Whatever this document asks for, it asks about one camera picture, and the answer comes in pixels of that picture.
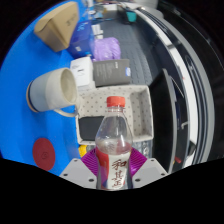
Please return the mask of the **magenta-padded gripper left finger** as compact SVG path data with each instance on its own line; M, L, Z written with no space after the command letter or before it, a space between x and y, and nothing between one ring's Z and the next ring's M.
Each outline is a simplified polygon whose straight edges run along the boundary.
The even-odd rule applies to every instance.
M62 171L60 177L78 186L96 189L99 165L95 149L87 152L81 159L74 158Z

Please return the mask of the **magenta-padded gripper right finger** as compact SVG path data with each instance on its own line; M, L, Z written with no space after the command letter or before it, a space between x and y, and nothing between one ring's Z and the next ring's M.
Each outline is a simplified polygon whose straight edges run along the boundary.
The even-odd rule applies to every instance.
M129 159L129 189L141 188L167 175L166 170L155 158L147 159L138 150L132 149Z

